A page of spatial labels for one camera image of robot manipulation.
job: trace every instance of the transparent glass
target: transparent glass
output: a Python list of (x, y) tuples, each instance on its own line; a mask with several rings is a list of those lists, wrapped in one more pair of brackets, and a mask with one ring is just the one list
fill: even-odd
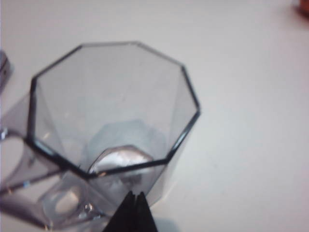
[(181, 63), (139, 42), (83, 44), (35, 75), (1, 120), (1, 144), (23, 143), (1, 210), (63, 229), (110, 217), (130, 190), (152, 204), (199, 114)]

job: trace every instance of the white table surface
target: white table surface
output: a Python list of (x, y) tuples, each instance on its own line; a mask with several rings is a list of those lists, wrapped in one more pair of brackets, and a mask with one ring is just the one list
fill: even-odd
[[(185, 63), (202, 105), (152, 207), (159, 231), (308, 232), (309, 20), (291, 0), (2, 0), (2, 113), (76, 45), (127, 40)], [(41, 231), (5, 215), (1, 229)]]

